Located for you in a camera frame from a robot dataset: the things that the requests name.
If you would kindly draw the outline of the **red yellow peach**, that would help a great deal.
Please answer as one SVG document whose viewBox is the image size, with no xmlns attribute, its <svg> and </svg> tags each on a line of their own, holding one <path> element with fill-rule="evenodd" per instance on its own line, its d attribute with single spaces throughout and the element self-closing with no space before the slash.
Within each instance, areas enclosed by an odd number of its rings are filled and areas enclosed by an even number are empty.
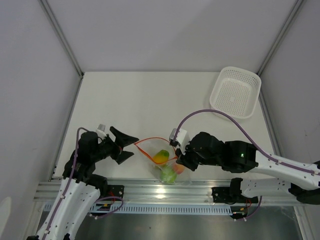
<svg viewBox="0 0 320 240">
<path fill-rule="evenodd" d="M 172 168 L 177 175 L 182 174 L 185 170 L 185 166 L 177 163 L 175 163 Z"/>
</svg>

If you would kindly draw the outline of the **clear orange-zipper zip bag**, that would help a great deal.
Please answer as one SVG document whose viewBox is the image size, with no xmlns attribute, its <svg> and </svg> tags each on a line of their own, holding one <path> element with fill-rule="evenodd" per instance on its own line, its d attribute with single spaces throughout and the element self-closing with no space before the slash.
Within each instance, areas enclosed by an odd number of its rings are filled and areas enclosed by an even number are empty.
<svg viewBox="0 0 320 240">
<path fill-rule="evenodd" d="M 176 148 L 163 137 L 148 137 L 134 143 L 147 162 L 149 172 L 161 183 L 168 185 L 190 185 L 191 171 L 176 163 Z"/>
</svg>

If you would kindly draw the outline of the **yellow green mango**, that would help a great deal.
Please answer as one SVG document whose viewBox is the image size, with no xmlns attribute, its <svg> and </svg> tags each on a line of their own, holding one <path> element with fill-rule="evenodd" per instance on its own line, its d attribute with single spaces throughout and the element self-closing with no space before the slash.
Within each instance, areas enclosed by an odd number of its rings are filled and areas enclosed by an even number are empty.
<svg viewBox="0 0 320 240">
<path fill-rule="evenodd" d="M 169 160 L 170 154 L 167 150 L 160 150 L 158 153 L 156 153 L 153 157 L 152 160 L 155 164 L 164 164 Z"/>
</svg>

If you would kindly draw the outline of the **green apple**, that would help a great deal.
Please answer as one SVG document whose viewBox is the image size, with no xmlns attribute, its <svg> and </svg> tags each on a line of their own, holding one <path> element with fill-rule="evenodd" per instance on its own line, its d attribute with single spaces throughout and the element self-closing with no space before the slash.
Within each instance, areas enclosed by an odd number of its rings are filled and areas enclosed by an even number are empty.
<svg viewBox="0 0 320 240">
<path fill-rule="evenodd" d="M 171 167 L 164 167 L 160 171 L 160 180 L 163 183 L 174 184 L 177 178 L 177 173 Z"/>
</svg>

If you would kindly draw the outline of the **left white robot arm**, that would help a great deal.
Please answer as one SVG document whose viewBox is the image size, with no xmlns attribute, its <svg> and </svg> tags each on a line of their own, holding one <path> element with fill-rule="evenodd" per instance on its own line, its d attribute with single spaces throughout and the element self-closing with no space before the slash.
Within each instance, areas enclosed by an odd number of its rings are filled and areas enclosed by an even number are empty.
<svg viewBox="0 0 320 240">
<path fill-rule="evenodd" d="M 104 129 L 102 124 L 95 131 L 78 128 L 75 148 L 64 166 L 59 191 L 50 212 L 37 233 L 27 239 L 73 240 L 90 208 L 97 201 L 123 201 L 120 196 L 109 195 L 107 178 L 94 173 L 96 163 L 111 158 L 117 164 L 122 164 L 134 155 L 124 148 L 139 139 L 113 126 L 109 130 L 115 139 L 111 139 Z"/>
</svg>

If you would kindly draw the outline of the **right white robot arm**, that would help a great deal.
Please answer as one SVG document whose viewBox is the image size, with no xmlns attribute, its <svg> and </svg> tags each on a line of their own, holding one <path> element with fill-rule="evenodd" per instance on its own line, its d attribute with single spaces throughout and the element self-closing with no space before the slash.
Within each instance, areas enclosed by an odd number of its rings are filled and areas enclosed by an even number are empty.
<svg viewBox="0 0 320 240">
<path fill-rule="evenodd" d="M 198 166 L 221 167 L 233 174 L 257 173 L 265 179 L 235 177 L 228 187 L 213 187 L 215 203 L 236 204 L 247 200 L 257 203 L 259 197 L 293 196 L 308 205 L 320 203 L 320 164 L 305 164 L 270 153 L 240 140 L 223 142 L 207 132 L 193 138 L 181 130 L 172 134 L 170 145 L 176 148 L 177 164 L 195 171 Z"/>
</svg>

